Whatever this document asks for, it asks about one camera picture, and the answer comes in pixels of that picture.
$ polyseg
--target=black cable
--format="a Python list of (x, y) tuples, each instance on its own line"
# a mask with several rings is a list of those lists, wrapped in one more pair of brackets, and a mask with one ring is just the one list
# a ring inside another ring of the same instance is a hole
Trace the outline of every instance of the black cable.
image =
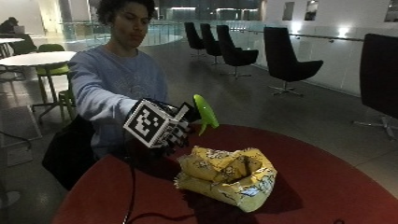
[[(129, 111), (128, 114), (124, 118), (124, 123), (126, 123), (128, 118), (133, 112), (133, 109), (136, 109), (136, 106), (133, 106)], [(128, 222), (128, 219), (132, 215), (133, 212), (133, 207), (134, 207), (134, 201), (136, 201), (136, 169), (134, 169), (134, 165), (133, 165), (133, 157), (130, 154), (130, 151), (128, 150), (126, 146), (125, 146), (125, 128), (124, 128), (124, 149), (125, 149), (125, 154), (126, 154), (126, 158), (124, 158), (124, 160), (128, 162), (128, 166), (129, 166), (129, 173), (132, 176), (132, 196), (130, 196), (130, 200), (129, 200), (129, 206), (128, 206), (128, 210), (124, 216), (124, 223), (122, 224), (128, 224), (128, 223), (133, 223), (133, 220), (130, 222)]]
[(28, 149), (32, 148), (32, 143), (31, 143), (31, 141), (29, 141), (27, 138), (20, 137), (20, 136), (16, 136), (16, 135), (12, 135), (12, 134), (9, 134), (9, 133), (4, 133), (4, 132), (1, 132), (1, 131), (0, 131), (0, 133), (1, 133), (3, 135), (5, 135), (5, 136), (11, 137), (11, 138), (16, 138), (16, 139), (20, 139), (20, 140), (28, 142)]

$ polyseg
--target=black chair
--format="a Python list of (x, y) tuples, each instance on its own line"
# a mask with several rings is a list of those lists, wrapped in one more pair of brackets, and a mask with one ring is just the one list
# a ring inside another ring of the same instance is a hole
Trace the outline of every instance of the black chair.
[(300, 62), (297, 60), (288, 28), (264, 28), (264, 47), (270, 76), (284, 80), (282, 88), (270, 87), (278, 90), (274, 95), (290, 92), (304, 96), (294, 91), (294, 88), (288, 88), (288, 82), (313, 77), (323, 61)]
[(204, 44), (202, 44), (202, 39), (200, 38), (197, 29), (196, 29), (196, 24), (192, 22), (185, 22), (184, 27), (185, 27), (185, 33), (186, 33), (189, 47), (198, 51), (198, 53), (192, 54), (192, 56), (202, 56), (204, 54), (200, 54), (200, 50), (204, 49)]
[(206, 52), (209, 55), (214, 56), (214, 64), (218, 64), (217, 56), (221, 56), (221, 48), (218, 41), (214, 39), (212, 28), (209, 23), (201, 23), (200, 24), (200, 30), (201, 30), (201, 37), (202, 37), (202, 44), (206, 49)]
[(398, 37), (365, 35), (361, 66), (359, 88), (362, 104), (383, 113), (382, 123), (354, 121), (354, 124), (383, 127), (390, 140), (395, 140), (390, 119), (398, 118)]
[(32, 38), (27, 34), (15, 34), (15, 38), (21, 38), (24, 41), (9, 43), (9, 46), (12, 47), (13, 50), (13, 55), (20, 55), (20, 54), (29, 54), (32, 52), (37, 51), (37, 47), (33, 44)]
[(232, 73), (232, 75), (234, 75), (236, 79), (238, 77), (249, 77), (250, 75), (237, 73), (237, 67), (249, 65), (256, 62), (258, 50), (244, 50), (242, 48), (236, 47), (233, 38), (229, 35), (228, 25), (217, 26), (217, 34), (224, 61), (226, 64), (232, 65), (236, 68), (236, 72)]

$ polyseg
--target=chair leg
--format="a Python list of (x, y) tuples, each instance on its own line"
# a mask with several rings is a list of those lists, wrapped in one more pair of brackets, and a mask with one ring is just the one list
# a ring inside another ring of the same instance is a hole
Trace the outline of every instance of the chair leg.
[(43, 79), (40, 76), (39, 76), (39, 88), (40, 88), (43, 103), (45, 104), (48, 102), (48, 93), (47, 93), (45, 84), (43, 83)]
[(61, 112), (61, 121), (63, 121), (63, 124), (67, 125), (67, 121), (65, 121), (65, 112), (64, 112), (64, 98), (63, 96), (59, 95), (59, 104), (60, 104), (60, 112)]
[(222, 75), (233, 75), (236, 80), (240, 78), (240, 77), (250, 77), (252, 75), (250, 74), (241, 74), (237, 72), (237, 66), (236, 66), (236, 70), (233, 73), (228, 73), (228, 74), (222, 74)]
[(200, 53), (200, 49), (198, 49), (198, 53), (190, 54), (190, 57), (206, 57), (206, 55), (204, 53)]
[(65, 105), (67, 105), (67, 112), (69, 114), (69, 118), (71, 120), (75, 119), (75, 112), (73, 112), (73, 108), (72, 108), (72, 103), (71, 103), (71, 99), (68, 96), (65, 96)]
[(217, 61), (217, 56), (214, 56), (214, 62), (212, 63), (212, 65), (218, 65), (221, 62)]
[(385, 128), (385, 130), (387, 132), (387, 135), (389, 135), (389, 140), (390, 141), (395, 141), (397, 138), (395, 138), (393, 129), (398, 130), (398, 127), (390, 125), (390, 122), (389, 122), (390, 119), (391, 119), (390, 116), (382, 115), (381, 117), (382, 117), (382, 123), (366, 123), (366, 122), (361, 122), (361, 121), (353, 121), (351, 123), (362, 125), (362, 126), (382, 127), (382, 128)]
[(277, 90), (277, 92), (274, 92), (273, 95), (280, 95), (280, 94), (284, 94), (284, 93), (293, 93), (293, 94), (304, 97), (302, 93), (298, 93), (297, 91), (294, 91), (294, 88), (288, 87), (288, 81), (284, 82), (284, 87), (282, 88), (272, 87), (272, 86), (269, 86), (269, 88)]

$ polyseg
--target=dark curly hair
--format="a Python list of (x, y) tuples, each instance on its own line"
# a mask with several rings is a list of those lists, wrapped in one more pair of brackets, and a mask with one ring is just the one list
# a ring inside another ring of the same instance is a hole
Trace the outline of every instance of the dark curly hair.
[(140, 3), (146, 7), (149, 20), (154, 14), (154, 2), (153, 0), (101, 0), (97, 9), (99, 21), (101, 24), (108, 25), (114, 20), (116, 12), (125, 6), (126, 3)]

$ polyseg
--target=background person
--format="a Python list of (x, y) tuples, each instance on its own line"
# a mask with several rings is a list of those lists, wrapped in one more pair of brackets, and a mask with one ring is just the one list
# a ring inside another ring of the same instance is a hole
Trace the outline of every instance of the background person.
[(17, 22), (19, 20), (9, 17), (9, 19), (0, 24), (0, 34), (13, 34), (13, 26), (17, 26)]

